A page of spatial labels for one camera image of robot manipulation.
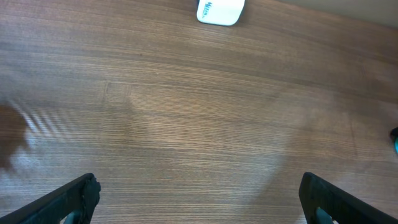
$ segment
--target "logo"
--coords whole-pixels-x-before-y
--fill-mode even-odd
[[[203,13],[202,13],[202,15],[201,15],[201,18],[202,18],[202,19],[205,18],[205,17],[207,16],[207,14],[209,13],[209,10],[210,10],[212,4],[213,4],[213,3],[211,3],[211,2],[206,2],[206,4],[205,4],[205,9],[203,10]]]

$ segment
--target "white object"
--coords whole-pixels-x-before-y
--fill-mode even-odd
[[[245,0],[199,0],[197,18],[200,22],[231,26],[243,10]]]

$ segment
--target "gray wall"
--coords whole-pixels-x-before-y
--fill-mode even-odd
[[[398,0],[280,0],[364,21],[398,27]]]

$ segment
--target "wood grain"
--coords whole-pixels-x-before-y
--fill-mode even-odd
[[[93,223],[304,223],[310,171],[398,218],[398,30],[271,0],[232,27],[195,10],[0,2],[0,215],[92,172]]]

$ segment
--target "brown wooden surface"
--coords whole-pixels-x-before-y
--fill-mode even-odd
[[[0,215],[92,172],[93,223],[303,223],[310,171],[398,218],[398,30],[195,10],[0,1]]]

